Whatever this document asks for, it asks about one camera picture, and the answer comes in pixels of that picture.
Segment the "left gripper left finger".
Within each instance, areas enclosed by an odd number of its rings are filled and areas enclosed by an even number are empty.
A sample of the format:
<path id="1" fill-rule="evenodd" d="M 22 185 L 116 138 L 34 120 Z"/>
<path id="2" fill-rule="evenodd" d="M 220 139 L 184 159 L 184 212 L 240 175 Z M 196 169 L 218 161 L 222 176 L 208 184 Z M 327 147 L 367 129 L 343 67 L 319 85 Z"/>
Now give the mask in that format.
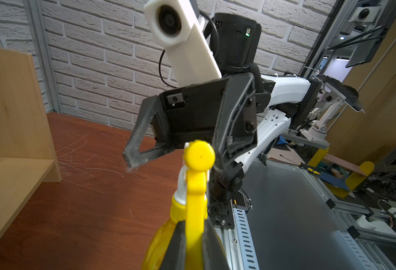
<path id="1" fill-rule="evenodd" d="M 186 233 L 176 229 L 168 245 L 160 270 L 184 270 L 186 266 Z"/>

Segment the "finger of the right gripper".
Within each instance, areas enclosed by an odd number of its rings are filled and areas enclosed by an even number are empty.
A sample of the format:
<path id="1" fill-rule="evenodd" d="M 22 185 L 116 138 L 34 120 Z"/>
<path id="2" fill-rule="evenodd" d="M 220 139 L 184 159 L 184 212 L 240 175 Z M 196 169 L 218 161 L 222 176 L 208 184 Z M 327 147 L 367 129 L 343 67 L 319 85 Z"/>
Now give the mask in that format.
<path id="1" fill-rule="evenodd" d="M 139 148 L 149 127 L 155 128 L 156 145 L 154 148 L 141 152 Z M 129 168 L 136 169 L 174 150 L 175 143 L 163 103 L 158 96 L 144 99 L 136 125 L 123 152 Z"/>
<path id="2" fill-rule="evenodd" d="M 257 145 L 254 76 L 242 73 L 226 79 L 211 143 L 216 171 L 225 170 L 237 157 Z"/>

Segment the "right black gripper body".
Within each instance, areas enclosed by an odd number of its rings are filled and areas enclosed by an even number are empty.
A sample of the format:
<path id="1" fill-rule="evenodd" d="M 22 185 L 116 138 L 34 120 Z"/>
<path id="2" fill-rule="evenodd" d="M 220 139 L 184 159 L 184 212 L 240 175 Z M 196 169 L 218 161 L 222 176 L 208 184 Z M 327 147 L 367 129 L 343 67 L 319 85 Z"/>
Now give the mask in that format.
<path id="1" fill-rule="evenodd" d="M 226 84 L 227 79 L 224 77 L 159 95 L 169 120 L 175 148 L 182 148 L 185 143 L 194 140 L 212 142 Z M 271 100 L 272 81 L 265 79 L 260 87 L 254 81 L 254 88 L 256 113 L 261 113 Z"/>

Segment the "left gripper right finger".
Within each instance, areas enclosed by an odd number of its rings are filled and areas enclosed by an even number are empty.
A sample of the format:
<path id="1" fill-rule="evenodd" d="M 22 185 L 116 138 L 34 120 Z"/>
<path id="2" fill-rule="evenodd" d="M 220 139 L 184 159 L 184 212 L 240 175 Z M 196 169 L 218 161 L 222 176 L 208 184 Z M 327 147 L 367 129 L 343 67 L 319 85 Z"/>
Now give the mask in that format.
<path id="1" fill-rule="evenodd" d="M 204 270 L 230 270 L 223 244 L 208 219 L 204 221 L 202 258 Z"/>

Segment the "yellow transparent spray bottle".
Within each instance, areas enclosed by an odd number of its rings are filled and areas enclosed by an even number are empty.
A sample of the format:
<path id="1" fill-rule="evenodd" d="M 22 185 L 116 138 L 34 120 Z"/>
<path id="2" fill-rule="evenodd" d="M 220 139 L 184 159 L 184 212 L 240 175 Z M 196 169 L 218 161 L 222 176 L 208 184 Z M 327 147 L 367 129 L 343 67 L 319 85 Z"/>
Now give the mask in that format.
<path id="1" fill-rule="evenodd" d="M 144 270 L 159 270 L 176 229 L 186 233 L 185 270 L 202 270 L 202 234 L 208 219 L 206 190 L 215 152 L 205 141 L 195 140 L 184 147 L 183 166 L 172 197 L 170 218 L 157 230 L 142 264 Z"/>

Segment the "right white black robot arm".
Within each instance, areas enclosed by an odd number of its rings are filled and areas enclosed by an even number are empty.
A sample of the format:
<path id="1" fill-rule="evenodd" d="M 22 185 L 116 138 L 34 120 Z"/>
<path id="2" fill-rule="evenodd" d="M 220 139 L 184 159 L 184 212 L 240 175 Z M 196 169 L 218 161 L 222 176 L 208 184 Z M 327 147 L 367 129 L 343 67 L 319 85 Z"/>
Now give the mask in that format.
<path id="1" fill-rule="evenodd" d="M 254 63 L 261 26 L 255 20 L 216 13 L 205 28 L 222 78 L 146 98 L 124 151 L 131 168 L 182 148 L 210 142 L 213 202 L 226 203 L 242 186 L 252 161 L 281 133 L 298 126 L 321 84 L 294 75 L 262 78 Z"/>

